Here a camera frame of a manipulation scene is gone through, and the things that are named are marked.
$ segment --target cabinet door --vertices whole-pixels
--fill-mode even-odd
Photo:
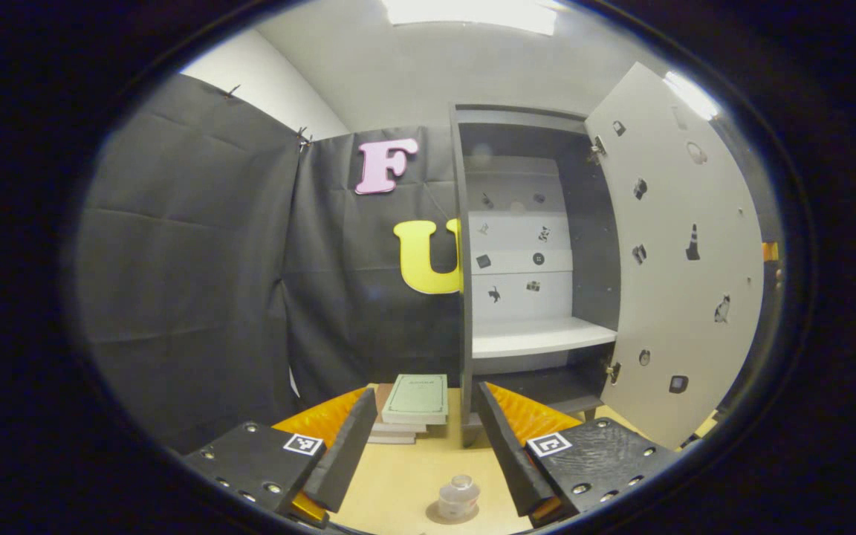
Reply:
[[[609,184],[622,294],[601,399],[665,447],[709,417],[748,354],[763,292],[748,186],[709,121],[635,64],[588,116]]]

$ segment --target pink letter f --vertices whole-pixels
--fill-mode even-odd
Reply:
[[[363,152],[363,180],[356,186],[356,193],[388,193],[395,189],[395,181],[388,178],[388,169],[394,176],[401,176],[408,165],[408,157],[401,150],[415,155],[418,142],[409,138],[361,143],[359,150]]]

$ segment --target green book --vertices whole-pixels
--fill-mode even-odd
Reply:
[[[381,411],[381,419],[387,424],[445,424],[448,376],[443,373],[398,375]]]

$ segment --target black fabric curtain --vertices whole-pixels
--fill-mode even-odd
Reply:
[[[354,193],[360,143],[403,137],[419,150],[394,192]],[[75,291],[100,372],[180,453],[400,372],[456,380],[458,294],[408,288],[393,233],[434,221],[432,266],[454,270],[452,165],[448,128],[423,126],[300,154],[264,112],[174,76],[109,137],[85,198]]]

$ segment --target ceiling light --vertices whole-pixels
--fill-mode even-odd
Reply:
[[[683,78],[672,71],[666,73],[666,77],[663,78],[663,81],[666,82],[666,85],[672,89],[672,92],[675,92],[676,96],[689,105],[689,107],[692,108],[699,117],[709,120],[718,115],[718,106],[713,102],[713,99],[709,98],[706,91],[702,91],[702,88],[698,85],[693,84],[693,82],[690,82],[686,78]]]
[[[554,35],[557,13],[534,0],[381,0],[395,26],[475,22]]]

